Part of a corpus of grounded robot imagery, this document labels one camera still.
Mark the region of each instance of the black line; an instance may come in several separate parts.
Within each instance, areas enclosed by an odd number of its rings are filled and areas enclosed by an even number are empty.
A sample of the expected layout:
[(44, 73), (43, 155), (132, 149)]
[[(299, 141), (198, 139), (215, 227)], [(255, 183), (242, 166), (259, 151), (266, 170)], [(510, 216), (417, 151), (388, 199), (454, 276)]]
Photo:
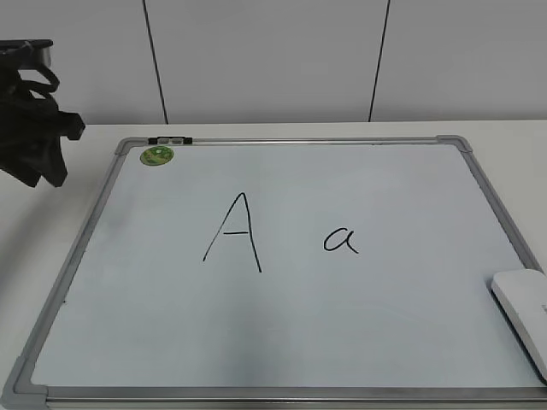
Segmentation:
[(382, 31), (382, 39), (379, 43), (378, 65), (376, 66), (376, 75), (374, 75), (373, 96), (370, 100), (370, 109), (368, 110), (368, 122), (373, 118), (374, 99), (376, 98), (376, 87), (378, 85), (379, 66), (382, 62), (382, 54), (384, 53), (385, 31), (387, 29), (387, 18), (390, 15), (390, 5), (391, 0), (387, 0), (387, 5), (385, 6), (384, 30)]
[(243, 200), (245, 201), (245, 209), (247, 209), (247, 223), (249, 224), (249, 237), (250, 237), (250, 244), (253, 247), (253, 253), (255, 254), (255, 261), (256, 265), (258, 266), (258, 272), (262, 272), (262, 268), (260, 267), (260, 261), (258, 260), (258, 254), (256, 253), (256, 247), (255, 247), (255, 239), (253, 238), (253, 228), (250, 224), (250, 211), (249, 211), (249, 203), (247, 202), (247, 196), (244, 192), (241, 192), (239, 195), (243, 195)]
[(355, 233), (354, 231), (351, 231), (351, 232), (350, 232), (350, 235), (348, 235), (348, 237), (345, 239), (345, 242), (346, 242), (346, 244), (348, 245), (348, 248), (350, 248), (350, 249), (353, 250), (356, 254), (359, 255), (359, 252), (357, 252), (356, 249), (355, 249), (353, 246), (351, 246), (351, 243), (350, 243), (350, 238), (351, 238), (351, 236), (352, 236), (354, 233)]
[(247, 235), (247, 231), (222, 232), (224, 235)]
[(230, 208), (228, 209), (228, 212), (226, 212), (226, 216), (222, 220), (221, 226), (219, 226), (219, 230), (215, 233), (215, 237), (213, 237), (213, 240), (209, 244), (209, 247), (205, 251), (205, 255), (203, 256), (203, 261), (207, 259), (207, 255), (209, 254), (209, 251), (211, 250), (211, 247), (213, 246), (213, 243), (215, 243), (215, 239), (219, 236), (222, 230), (222, 226), (224, 226), (224, 223), (228, 219), (228, 216), (230, 216), (230, 213), (232, 212), (233, 207), (235, 207), (236, 203), (238, 202), (240, 197), (243, 197), (243, 200), (245, 201), (245, 210), (247, 211), (247, 225), (249, 226), (249, 238), (250, 238), (250, 244), (253, 247), (253, 253), (255, 254), (255, 261), (256, 265), (258, 266), (258, 272), (262, 272), (262, 268), (260, 266), (260, 261), (258, 260), (258, 254), (256, 253), (256, 246), (255, 246), (255, 239), (253, 237), (253, 228), (250, 224), (250, 210), (249, 210), (249, 203), (247, 202), (247, 196), (244, 192), (240, 192), (236, 199), (233, 200), (232, 205), (230, 205)]
[(148, 9), (146, 8), (146, 0), (143, 0), (144, 19), (146, 20), (146, 29), (148, 30), (148, 40), (150, 42), (150, 50), (152, 51), (152, 60), (154, 62), (154, 70), (156, 71), (157, 87), (160, 90), (160, 100), (162, 100), (163, 120), (166, 124), (169, 123), (168, 112), (165, 109), (165, 99), (163, 98), (162, 81), (160, 80), (160, 70), (157, 68), (156, 48), (154, 47), (154, 40), (152, 39), (152, 31), (150, 29), (150, 17), (148, 16)]
[(323, 249), (324, 249), (324, 250), (326, 250), (327, 252), (332, 252), (332, 251), (334, 251), (334, 250), (340, 248), (340, 247), (344, 244), (344, 242), (341, 242), (341, 243), (339, 243), (338, 245), (336, 245), (334, 248), (328, 248), (328, 247), (326, 246), (326, 243), (328, 242), (328, 240), (329, 240), (331, 237), (333, 237), (334, 235), (336, 235), (337, 233), (341, 232), (341, 231), (346, 231), (346, 232), (347, 232), (347, 231), (348, 231), (348, 228), (338, 228), (337, 230), (332, 231), (331, 233), (328, 234), (328, 236), (327, 236), (327, 237), (325, 238), (325, 240), (323, 241)]

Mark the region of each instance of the table surface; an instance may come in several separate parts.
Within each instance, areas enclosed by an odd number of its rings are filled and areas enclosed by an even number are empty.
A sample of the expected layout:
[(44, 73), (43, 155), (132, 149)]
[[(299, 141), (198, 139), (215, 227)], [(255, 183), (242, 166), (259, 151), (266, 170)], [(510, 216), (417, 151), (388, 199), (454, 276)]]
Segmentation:
[(88, 126), (63, 141), (62, 188), (31, 189), (0, 175), (0, 383), (20, 354), (67, 252), (97, 195), (115, 146), (126, 137), (431, 137), (457, 134), (473, 147), (539, 264), (547, 267), (547, 121)]

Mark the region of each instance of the round sticker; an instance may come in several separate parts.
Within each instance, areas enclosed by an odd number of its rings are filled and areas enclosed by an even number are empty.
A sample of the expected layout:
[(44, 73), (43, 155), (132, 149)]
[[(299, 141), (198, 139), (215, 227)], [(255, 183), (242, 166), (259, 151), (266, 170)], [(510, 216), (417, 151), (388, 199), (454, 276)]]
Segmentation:
[(174, 152), (169, 147), (157, 146), (148, 148), (140, 155), (140, 161), (150, 167), (167, 164), (174, 157)]

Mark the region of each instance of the whiteboard eraser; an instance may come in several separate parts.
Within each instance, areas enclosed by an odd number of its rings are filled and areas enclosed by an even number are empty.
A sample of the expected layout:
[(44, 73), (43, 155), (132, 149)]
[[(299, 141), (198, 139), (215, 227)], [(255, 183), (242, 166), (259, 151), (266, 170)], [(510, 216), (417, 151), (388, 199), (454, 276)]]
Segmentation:
[(547, 277), (532, 269), (500, 272), (491, 287), (546, 381)]

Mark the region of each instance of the whiteboard frame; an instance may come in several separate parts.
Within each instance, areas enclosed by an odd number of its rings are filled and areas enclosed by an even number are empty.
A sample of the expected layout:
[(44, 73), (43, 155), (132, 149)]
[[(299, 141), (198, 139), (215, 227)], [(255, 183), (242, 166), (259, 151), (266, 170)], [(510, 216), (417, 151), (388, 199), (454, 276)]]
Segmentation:
[(542, 272), (514, 221), (476, 161), (465, 138), (442, 135), (423, 138), (300, 138), (224, 139), (157, 137), (126, 138), (115, 151), (98, 198), (85, 219), (68, 257), (32, 329), (25, 348), (15, 361), (3, 389), (2, 404), (14, 409), (59, 407), (491, 407), (547, 406), (547, 387), (538, 388), (232, 388), (232, 387), (63, 387), (31, 382), (36, 360), (62, 305), (81, 257), (108, 201), (126, 154), (135, 147), (161, 145), (234, 144), (451, 144), (458, 148), (471, 174), (527, 269)]

